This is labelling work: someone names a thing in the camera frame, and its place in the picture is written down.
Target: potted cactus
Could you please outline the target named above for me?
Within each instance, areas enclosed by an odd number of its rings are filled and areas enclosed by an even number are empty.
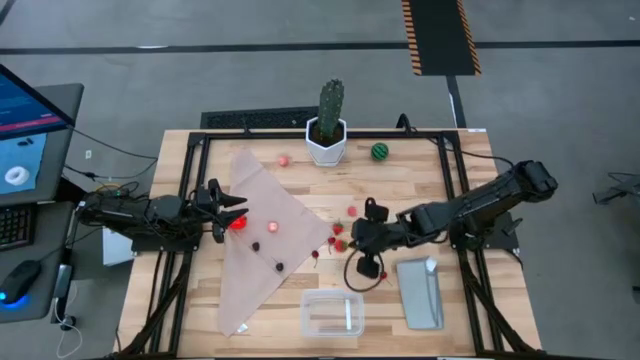
[[[318,117],[307,121],[309,154],[318,166],[336,166],[346,151],[347,123],[340,119],[344,86],[333,79],[322,87]]]

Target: pink cloth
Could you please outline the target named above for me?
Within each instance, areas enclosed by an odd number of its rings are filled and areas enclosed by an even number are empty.
[[[218,311],[218,329],[232,335],[280,284],[331,236],[331,227],[289,195],[249,150],[236,154],[231,164],[234,196],[247,198],[247,226],[229,230]],[[267,231],[270,221],[279,224]],[[252,249],[253,243],[260,250]],[[276,270],[282,263],[284,269]]]

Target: striped green ball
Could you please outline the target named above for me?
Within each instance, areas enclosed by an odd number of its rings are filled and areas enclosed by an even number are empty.
[[[389,156],[389,147],[384,143],[376,143],[371,147],[371,158],[382,161]]]

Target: monitor screen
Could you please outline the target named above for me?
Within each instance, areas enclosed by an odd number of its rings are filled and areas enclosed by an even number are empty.
[[[64,113],[6,68],[0,68],[0,139],[67,127]]]

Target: desk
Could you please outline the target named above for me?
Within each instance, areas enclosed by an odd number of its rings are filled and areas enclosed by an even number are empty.
[[[189,131],[165,132],[153,186],[152,196],[177,194]],[[460,130],[463,150],[490,154],[489,139],[484,132]],[[350,233],[353,218],[346,209],[358,207],[363,214],[364,201],[373,196],[390,208],[391,214],[419,203],[446,200],[442,171],[436,146],[424,139],[389,140],[389,158],[374,163],[369,151],[376,140],[347,141],[347,153],[335,168],[318,168],[306,151],[302,140],[217,140],[211,143],[205,179],[218,178],[223,190],[228,189],[232,156],[250,148],[260,162],[280,181],[282,186],[327,222],[340,219],[345,224],[345,238]],[[199,159],[194,156],[190,188],[193,188]],[[292,157],[289,168],[280,168],[278,155]],[[471,187],[495,178],[493,160],[465,156]],[[305,289],[345,288],[342,269],[347,254],[329,255],[326,246],[319,249],[320,258],[309,258],[246,322],[248,330],[224,337],[217,332],[220,277],[223,245],[214,243],[210,235],[203,237],[189,278],[178,356],[181,357],[279,357],[279,356],[465,356],[474,355],[463,284],[457,255],[448,244],[428,244],[414,249],[400,249],[383,254],[388,268],[388,281],[364,294],[365,330],[359,338],[318,339],[300,334],[300,299]],[[129,343],[146,320],[150,298],[155,253],[137,257],[133,264],[129,289],[120,320],[120,338]],[[409,330],[395,274],[394,264],[402,259],[426,255],[438,259],[445,326],[441,331]],[[520,266],[506,253],[486,251],[487,267],[496,305],[514,329],[529,343],[539,348],[537,329]],[[360,286],[355,269],[350,279]],[[483,320],[485,347],[491,348],[486,315],[479,305]],[[169,310],[163,328],[161,349],[168,346],[168,334],[173,310]]]

